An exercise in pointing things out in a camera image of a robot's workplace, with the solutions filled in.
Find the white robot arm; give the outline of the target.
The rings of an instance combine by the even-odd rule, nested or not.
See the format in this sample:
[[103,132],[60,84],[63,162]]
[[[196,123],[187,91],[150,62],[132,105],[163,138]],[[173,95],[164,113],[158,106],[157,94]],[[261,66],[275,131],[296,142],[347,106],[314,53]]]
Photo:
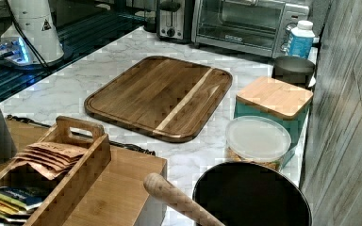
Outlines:
[[5,2],[12,24],[1,35],[0,57],[20,67],[47,67],[63,59],[48,0]]

